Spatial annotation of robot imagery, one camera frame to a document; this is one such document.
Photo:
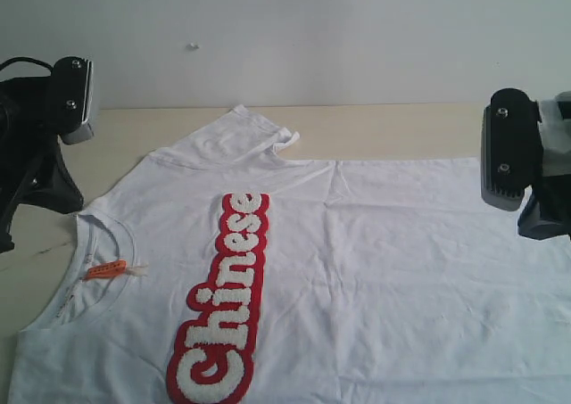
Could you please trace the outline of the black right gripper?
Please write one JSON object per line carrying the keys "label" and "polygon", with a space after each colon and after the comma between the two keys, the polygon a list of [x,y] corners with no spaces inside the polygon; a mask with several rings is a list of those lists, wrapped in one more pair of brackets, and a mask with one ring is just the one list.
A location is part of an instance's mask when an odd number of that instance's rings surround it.
{"label": "black right gripper", "polygon": [[517,231],[538,241],[570,236],[570,176],[542,177],[532,184]]}

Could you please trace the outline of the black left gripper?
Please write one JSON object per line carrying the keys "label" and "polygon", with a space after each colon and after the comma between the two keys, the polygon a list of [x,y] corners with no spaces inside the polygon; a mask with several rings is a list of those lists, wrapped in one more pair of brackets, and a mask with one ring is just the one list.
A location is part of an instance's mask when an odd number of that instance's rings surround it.
{"label": "black left gripper", "polygon": [[1,251],[14,249],[10,234],[18,206],[68,214],[84,197],[67,170],[46,109],[48,77],[1,83]]}

